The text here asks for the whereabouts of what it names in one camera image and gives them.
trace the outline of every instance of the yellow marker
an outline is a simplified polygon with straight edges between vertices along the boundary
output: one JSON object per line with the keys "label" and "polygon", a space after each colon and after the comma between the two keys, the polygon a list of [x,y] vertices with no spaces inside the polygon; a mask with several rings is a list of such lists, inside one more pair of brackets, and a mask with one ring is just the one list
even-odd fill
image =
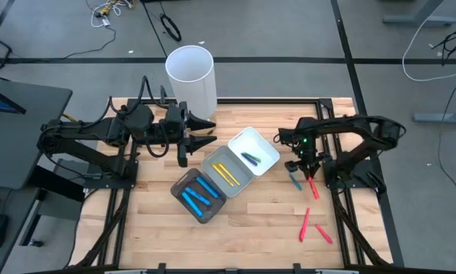
{"label": "yellow marker", "polygon": [[233,177],[233,175],[231,175],[231,173],[229,173],[229,171],[226,169],[226,167],[221,164],[221,163],[218,163],[218,166],[222,169],[222,171],[224,171],[231,179],[233,179],[233,181],[238,185],[240,186],[240,183],[238,182],[238,180],[236,180],[236,178]]}
{"label": "yellow marker", "polygon": [[219,175],[221,175],[221,177],[226,180],[226,182],[229,183],[230,186],[234,186],[234,184],[228,178],[226,178],[226,176],[218,169],[218,167],[215,166],[215,164],[211,164],[211,166],[217,173],[219,173]]}

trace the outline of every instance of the green marker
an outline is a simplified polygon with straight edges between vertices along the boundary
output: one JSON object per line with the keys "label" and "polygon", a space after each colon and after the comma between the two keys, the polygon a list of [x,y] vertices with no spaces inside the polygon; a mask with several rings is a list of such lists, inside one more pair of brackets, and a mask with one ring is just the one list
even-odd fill
{"label": "green marker", "polygon": [[250,157],[250,158],[252,158],[253,160],[255,160],[256,162],[261,163],[261,159],[259,159],[258,157],[255,157],[255,156],[249,154],[248,152],[245,152],[245,154],[246,154],[248,157]]}

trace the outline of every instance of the white paper cup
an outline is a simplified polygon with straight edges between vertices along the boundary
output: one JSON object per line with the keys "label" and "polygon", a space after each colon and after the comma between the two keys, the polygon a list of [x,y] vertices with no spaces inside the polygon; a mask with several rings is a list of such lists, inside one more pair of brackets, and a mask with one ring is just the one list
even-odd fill
{"label": "white paper cup", "polygon": [[187,108],[207,119],[217,106],[214,59],[201,46],[182,46],[174,50],[165,63],[177,102],[186,101]]}

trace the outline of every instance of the red marker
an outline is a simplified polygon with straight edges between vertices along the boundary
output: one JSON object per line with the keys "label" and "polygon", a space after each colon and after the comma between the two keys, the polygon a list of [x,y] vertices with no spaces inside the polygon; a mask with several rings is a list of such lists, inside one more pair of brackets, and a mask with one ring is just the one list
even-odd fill
{"label": "red marker", "polygon": [[315,185],[314,182],[312,181],[312,177],[309,176],[308,182],[309,182],[309,184],[311,185],[312,193],[314,194],[314,198],[315,198],[315,199],[319,199],[319,192],[317,191],[316,185]]}
{"label": "red marker", "polygon": [[309,224],[309,213],[311,209],[307,208],[304,218],[304,225],[302,226],[301,233],[298,235],[298,240],[303,242],[305,237],[305,230],[307,229],[307,225]]}
{"label": "red marker", "polygon": [[333,243],[333,239],[331,239],[331,237],[329,237],[329,235],[326,233],[326,231],[324,231],[324,229],[322,229],[322,227],[320,225],[316,225],[316,228],[319,230],[319,232],[322,234],[322,236],[324,237],[324,239],[326,239],[326,241],[329,243],[329,244],[332,244]]}

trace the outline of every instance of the wooden board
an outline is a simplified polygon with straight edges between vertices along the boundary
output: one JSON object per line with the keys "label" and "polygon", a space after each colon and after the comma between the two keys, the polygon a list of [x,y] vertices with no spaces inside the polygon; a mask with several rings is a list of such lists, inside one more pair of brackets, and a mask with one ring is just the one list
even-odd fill
{"label": "wooden board", "polygon": [[[126,98],[114,100],[116,107],[125,103]],[[333,104],[336,116],[355,113],[351,98],[333,98]],[[164,110],[151,108],[156,120],[164,116]],[[320,194],[320,199],[316,200],[301,171],[297,178],[302,192],[289,179],[284,162],[295,160],[295,156],[288,147],[275,144],[281,154],[275,166],[255,179],[239,196],[229,199],[208,224],[197,222],[170,194],[171,186],[185,172],[193,167],[201,169],[206,155],[220,145],[227,145],[243,128],[252,126],[271,142],[279,127],[293,128],[301,116],[316,116],[315,107],[307,104],[219,104],[215,113],[218,140],[189,156],[188,168],[177,166],[175,146],[159,159],[141,148],[138,184],[129,201],[120,267],[155,269],[159,263],[166,263],[169,269],[289,269],[293,263],[300,263],[303,268],[343,267],[332,200],[324,185],[322,169],[314,178]],[[342,134],[340,139],[343,150],[352,149],[361,142],[354,134]],[[320,142],[317,146],[322,151]],[[109,155],[116,153],[114,148],[103,143],[97,149]],[[375,194],[372,190],[352,190],[352,197],[360,230],[379,254],[391,261]],[[102,232],[108,198],[109,190],[100,190],[84,204],[72,263],[85,255]],[[311,208],[311,217],[305,240],[300,243],[298,234],[307,207]],[[315,224],[326,230],[333,238],[333,244],[321,237]],[[346,234],[355,263],[352,237],[348,231]]]}

